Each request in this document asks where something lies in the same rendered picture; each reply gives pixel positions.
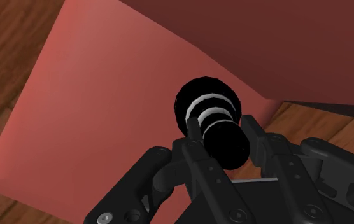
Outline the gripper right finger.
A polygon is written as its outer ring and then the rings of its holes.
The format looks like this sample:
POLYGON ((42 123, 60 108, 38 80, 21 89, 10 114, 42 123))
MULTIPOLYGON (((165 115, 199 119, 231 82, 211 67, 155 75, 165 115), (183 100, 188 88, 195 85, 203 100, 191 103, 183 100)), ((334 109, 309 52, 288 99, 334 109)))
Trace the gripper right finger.
POLYGON ((251 115, 241 118, 250 158, 277 179, 292 224, 354 224, 354 154, 310 137, 296 145, 266 133, 251 115))

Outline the black cylinder with white rings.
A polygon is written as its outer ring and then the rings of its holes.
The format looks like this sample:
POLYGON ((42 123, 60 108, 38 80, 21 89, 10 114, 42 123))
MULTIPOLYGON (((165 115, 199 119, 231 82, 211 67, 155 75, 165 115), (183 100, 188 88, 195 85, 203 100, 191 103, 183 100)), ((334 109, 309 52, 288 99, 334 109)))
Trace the black cylinder with white rings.
POLYGON ((250 143, 239 126, 241 102, 227 84, 208 76, 194 78, 176 94, 174 113, 184 136, 188 119, 197 118, 206 151, 223 169, 245 164, 250 143))

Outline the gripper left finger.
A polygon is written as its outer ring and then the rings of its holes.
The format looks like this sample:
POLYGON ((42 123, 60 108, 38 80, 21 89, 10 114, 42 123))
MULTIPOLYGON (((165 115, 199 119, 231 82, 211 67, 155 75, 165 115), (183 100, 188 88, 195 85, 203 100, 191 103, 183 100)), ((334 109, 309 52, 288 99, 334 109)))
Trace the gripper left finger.
POLYGON ((202 143, 197 118, 178 150, 155 146, 124 174, 86 215, 83 224, 150 224, 178 185, 191 186, 192 201, 175 224, 257 224, 220 164, 202 143))

